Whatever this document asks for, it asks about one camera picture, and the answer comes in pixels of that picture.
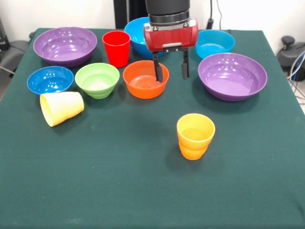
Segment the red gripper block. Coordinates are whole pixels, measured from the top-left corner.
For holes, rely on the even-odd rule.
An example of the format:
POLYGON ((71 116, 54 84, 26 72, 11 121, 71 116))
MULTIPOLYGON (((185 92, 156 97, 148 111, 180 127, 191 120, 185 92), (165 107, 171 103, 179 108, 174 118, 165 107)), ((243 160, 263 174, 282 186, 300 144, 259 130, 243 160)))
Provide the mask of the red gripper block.
POLYGON ((195 17, 187 22, 172 26, 152 26, 149 23, 143 25, 143 34, 146 46, 153 52, 153 64, 156 81, 163 82, 163 72, 158 60, 158 52, 169 50, 173 47, 183 49, 182 76, 189 76, 189 47, 196 45, 198 38, 198 23, 195 17))

